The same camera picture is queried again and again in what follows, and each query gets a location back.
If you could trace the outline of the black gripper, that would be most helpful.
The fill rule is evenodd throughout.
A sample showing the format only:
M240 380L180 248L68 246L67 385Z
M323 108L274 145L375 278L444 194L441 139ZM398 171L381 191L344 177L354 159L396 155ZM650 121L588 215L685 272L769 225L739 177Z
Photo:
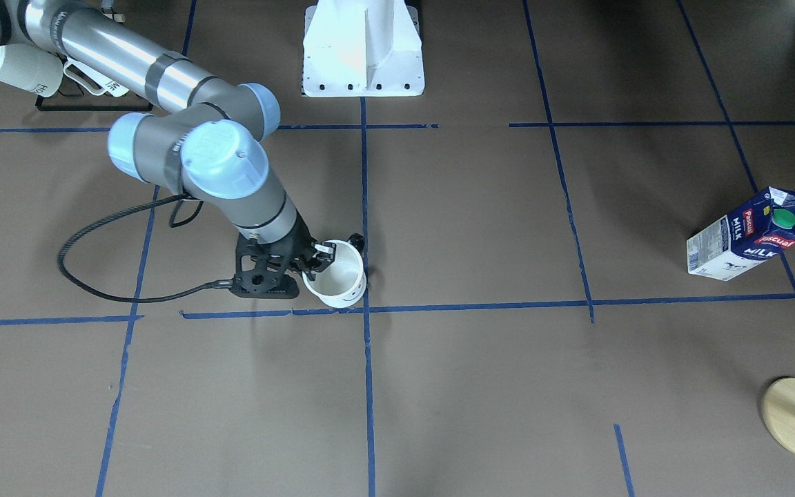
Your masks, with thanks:
M267 268L278 271L282 267L294 273L305 273L329 266L335 261L337 243L318 242L309 232L305 220L295 220L290 233L268 246Z

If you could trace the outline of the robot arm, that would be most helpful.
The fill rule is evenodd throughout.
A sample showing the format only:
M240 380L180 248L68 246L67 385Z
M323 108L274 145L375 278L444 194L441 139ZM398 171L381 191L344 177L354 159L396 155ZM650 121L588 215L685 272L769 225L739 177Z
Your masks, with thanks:
M214 205L260 270L319 273L337 255L318 242L269 164L262 140L280 108L268 88L232 85L82 1L0 1L3 70L40 70L25 89L54 93L65 63L139 95L163 114L130 113L108 132L115 166Z

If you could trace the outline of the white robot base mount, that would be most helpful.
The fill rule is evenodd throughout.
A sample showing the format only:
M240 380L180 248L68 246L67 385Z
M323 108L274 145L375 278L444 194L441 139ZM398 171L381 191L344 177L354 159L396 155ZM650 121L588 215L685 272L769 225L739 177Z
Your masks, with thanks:
M306 97L424 92L420 1L319 1L305 10L302 43Z

